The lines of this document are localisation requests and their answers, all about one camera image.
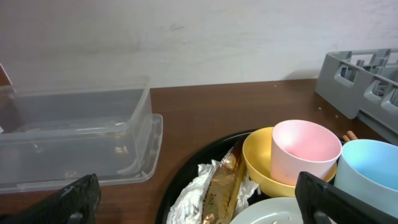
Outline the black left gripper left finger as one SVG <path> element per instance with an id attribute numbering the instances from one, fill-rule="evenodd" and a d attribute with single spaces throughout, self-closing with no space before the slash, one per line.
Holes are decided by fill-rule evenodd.
<path id="1" fill-rule="evenodd" d="M 94 224 L 101 201 L 96 174 L 88 174 L 20 213 L 1 215 L 1 224 Z"/>

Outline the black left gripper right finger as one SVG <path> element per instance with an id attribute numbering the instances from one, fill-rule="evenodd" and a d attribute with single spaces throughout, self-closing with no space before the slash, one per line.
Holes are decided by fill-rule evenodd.
<path id="1" fill-rule="evenodd" d="M 397 224 L 397 218 L 301 171 L 295 186 L 304 224 Z"/>

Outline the grey plate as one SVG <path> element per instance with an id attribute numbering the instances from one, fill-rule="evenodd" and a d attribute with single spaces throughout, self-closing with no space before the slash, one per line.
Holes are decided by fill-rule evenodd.
<path id="1" fill-rule="evenodd" d="M 296 198 L 278 197 L 248 206 L 230 224 L 303 224 L 303 219 Z"/>

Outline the light blue cup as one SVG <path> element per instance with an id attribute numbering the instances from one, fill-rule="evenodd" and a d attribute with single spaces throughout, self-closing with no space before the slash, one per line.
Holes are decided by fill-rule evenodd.
<path id="1" fill-rule="evenodd" d="M 345 143 L 334 186 L 397 217 L 397 146 L 370 139 Z"/>

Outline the pink cup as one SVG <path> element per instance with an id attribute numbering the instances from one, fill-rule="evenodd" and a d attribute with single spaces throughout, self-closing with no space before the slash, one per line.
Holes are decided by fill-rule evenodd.
<path id="1" fill-rule="evenodd" d="M 342 153 L 338 137 L 310 121 L 291 119 L 272 129 L 271 177 L 295 185 L 301 171 L 324 178 Z"/>

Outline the wooden chopstick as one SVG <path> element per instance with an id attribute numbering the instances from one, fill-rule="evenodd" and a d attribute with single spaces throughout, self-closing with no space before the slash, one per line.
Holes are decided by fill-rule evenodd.
<path id="1" fill-rule="evenodd" d="M 348 137 L 348 139 L 349 139 L 350 141 L 355 140 L 355 139 L 358 139 L 357 136 L 356 136 L 356 135 L 354 134 L 354 132 L 352 132 L 352 131 L 347 131 L 347 132 L 346 132 L 346 135 L 347 135 L 347 137 Z"/>
<path id="2" fill-rule="evenodd" d="M 343 140 L 344 140 L 344 142 L 349 142 L 349 141 L 351 141 L 351 139 L 347 136 L 347 135 L 343 135 Z"/>

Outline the gold coffee sachet wrapper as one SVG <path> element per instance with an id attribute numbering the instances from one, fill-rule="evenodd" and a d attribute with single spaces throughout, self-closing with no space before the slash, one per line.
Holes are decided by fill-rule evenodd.
<path id="1" fill-rule="evenodd" d="M 203 199 L 202 224 L 222 224 L 232 220 L 240 184 L 246 171 L 241 137 L 216 168 Z"/>

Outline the white tissue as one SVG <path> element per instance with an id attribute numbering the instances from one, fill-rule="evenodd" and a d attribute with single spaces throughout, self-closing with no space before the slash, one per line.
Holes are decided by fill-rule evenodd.
<path id="1" fill-rule="evenodd" d="M 220 162 L 212 160 L 211 164 L 199 164 L 198 176 L 194 178 L 177 197 L 176 202 L 169 209 L 166 224 L 199 224 L 201 223 L 202 205 L 205 190 Z M 250 180 L 246 172 L 240 183 L 237 204 L 233 218 L 249 206 L 249 198 L 260 194 L 259 184 Z"/>

